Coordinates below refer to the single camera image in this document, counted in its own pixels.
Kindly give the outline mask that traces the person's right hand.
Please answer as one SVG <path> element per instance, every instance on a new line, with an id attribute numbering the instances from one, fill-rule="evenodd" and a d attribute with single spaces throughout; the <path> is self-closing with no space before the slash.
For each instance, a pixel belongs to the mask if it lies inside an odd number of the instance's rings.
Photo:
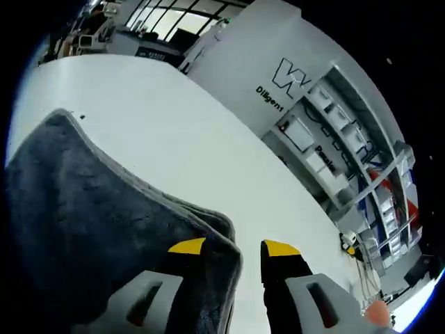
<path id="1" fill-rule="evenodd" d="M 364 313 L 366 319 L 377 326 L 389 327 L 391 323 L 390 313 L 384 301 L 374 301 Z"/>

